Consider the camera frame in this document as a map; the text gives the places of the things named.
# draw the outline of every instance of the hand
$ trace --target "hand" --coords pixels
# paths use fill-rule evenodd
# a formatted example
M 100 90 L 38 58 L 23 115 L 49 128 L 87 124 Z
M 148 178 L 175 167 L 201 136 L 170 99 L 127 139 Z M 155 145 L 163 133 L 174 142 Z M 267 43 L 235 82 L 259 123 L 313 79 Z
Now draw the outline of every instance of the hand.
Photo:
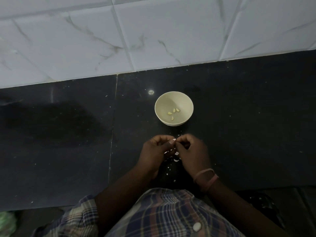
M 167 155 L 171 156 L 176 152 L 173 139 L 174 137 L 171 135 L 156 135 L 146 141 L 137 163 L 139 169 L 152 174 L 154 179 L 158 174 L 161 163 L 164 161 L 164 157 L 168 157 Z
M 211 168 L 207 146 L 194 135 L 185 134 L 178 137 L 176 139 L 176 147 L 184 169 L 192 178 L 201 170 Z M 212 171 L 207 171 L 200 175 L 196 182 L 198 185 L 203 185 L 213 175 Z

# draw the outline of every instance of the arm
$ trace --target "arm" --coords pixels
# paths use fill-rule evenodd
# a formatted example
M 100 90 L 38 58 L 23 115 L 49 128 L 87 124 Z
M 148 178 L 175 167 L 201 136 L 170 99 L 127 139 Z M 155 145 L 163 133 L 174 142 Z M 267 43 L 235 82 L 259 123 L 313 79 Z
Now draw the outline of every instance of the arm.
M 120 220 L 156 177 L 164 152 L 174 148 L 172 139 L 170 135 L 157 135 L 145 142 L 136 166 L 95 197 L 99 236 L 104 236 Z
M 190 143 L 185 149 L 180 143 Z M 194 178 L 204 169 L 211 168 L 206 145 L 195 136 L 183 135 L 176 140 L 176 147 L 186 171 Z M 211 171 L 198 176 L 196 183 L 202 187 L 213 177 Z M 270 219 L 227 188 L 217 179 L 207 191 L 216 209 L 246 236 L 289 236 Z

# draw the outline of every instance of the bowl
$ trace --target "bowl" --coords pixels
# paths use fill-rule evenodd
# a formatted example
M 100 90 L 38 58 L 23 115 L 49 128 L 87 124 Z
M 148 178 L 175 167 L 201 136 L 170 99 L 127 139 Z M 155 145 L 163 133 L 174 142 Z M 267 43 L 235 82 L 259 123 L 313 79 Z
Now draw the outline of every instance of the bowl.
M 155 113 L 162 123 L 178 126 L 187 122 L 193 114 L 193 102 L 186 94 L 170 91 L 161 95 L 155 103 Z

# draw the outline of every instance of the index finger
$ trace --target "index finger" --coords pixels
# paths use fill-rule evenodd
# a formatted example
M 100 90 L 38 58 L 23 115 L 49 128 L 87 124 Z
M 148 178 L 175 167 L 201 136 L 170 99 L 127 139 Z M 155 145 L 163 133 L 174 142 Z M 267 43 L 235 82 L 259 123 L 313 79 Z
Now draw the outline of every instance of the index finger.
M 197 139 L 194 135 L 185 134 L 176 139 L 176 142 L 190 142 L 190 144 L 194 143 L 194 140 Z
M 167 141 L 174 139 L 171 135 L 156 135 L 153 138 L 151 138 L 149 141 L 155 145 L 158 145 L 158 143 L 166 143 Z

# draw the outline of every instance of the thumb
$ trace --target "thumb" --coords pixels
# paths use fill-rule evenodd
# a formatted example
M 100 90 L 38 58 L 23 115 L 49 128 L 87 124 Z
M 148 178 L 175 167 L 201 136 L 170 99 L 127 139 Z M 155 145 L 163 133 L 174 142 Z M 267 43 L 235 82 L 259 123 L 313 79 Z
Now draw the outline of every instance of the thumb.
M 168 150 L 174 149 L 174 143 L 175 143 L 175 140 L 171 139 L 168 142 L 166 142 L 163 145 L 161 145 L 160 147 L 161 147 L 163 152 L 166 152 Z
M 187 151 L 187 149 L 179 142 L 176 142 L 176 148 L 180 156 L 183 155 Z

